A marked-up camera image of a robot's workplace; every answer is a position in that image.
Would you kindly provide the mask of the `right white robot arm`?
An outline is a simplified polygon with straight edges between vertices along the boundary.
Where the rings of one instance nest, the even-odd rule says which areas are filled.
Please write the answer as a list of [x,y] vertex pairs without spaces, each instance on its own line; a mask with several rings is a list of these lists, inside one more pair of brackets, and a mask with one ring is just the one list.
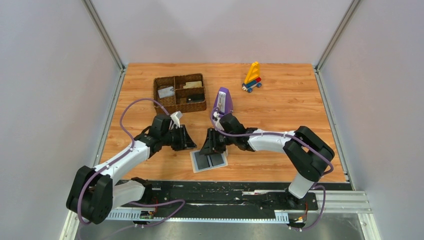
[[334,150],[307,126],[294,131],[265,131],[244,127],[231,113],[213,116],[211,122],[213,127],[207,130],[201,155],[223,154],[230,145],[242,151],[286,154],[297,171],[288,192],[297,199],[304,198],[322,176],[334,170]]

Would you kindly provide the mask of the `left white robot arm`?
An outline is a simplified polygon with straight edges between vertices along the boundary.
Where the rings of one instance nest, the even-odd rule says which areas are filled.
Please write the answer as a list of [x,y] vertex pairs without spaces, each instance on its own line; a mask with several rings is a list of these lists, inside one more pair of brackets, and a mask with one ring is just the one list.
[[84,165],[78,169],[66,208],[79,214],[85,223],[100,224],[115,208],[141,200],[147,190],[145,180],[135,177],[123,184],[118,181],[163,147],[176,152],[197,147],[180,123],[182,116],[180,111],[156,115],[146,131],[133,137],[117,155],[95,167]]

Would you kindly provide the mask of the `white card holder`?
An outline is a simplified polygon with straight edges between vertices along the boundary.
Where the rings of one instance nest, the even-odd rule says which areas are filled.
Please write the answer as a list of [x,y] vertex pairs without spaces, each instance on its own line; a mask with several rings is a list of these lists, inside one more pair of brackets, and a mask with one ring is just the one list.
[[200,154],[200,150],[190,152],[192,170],[194,173],[213,170],[228,165],[228,151],[224,153],[214,153],[210,155]]

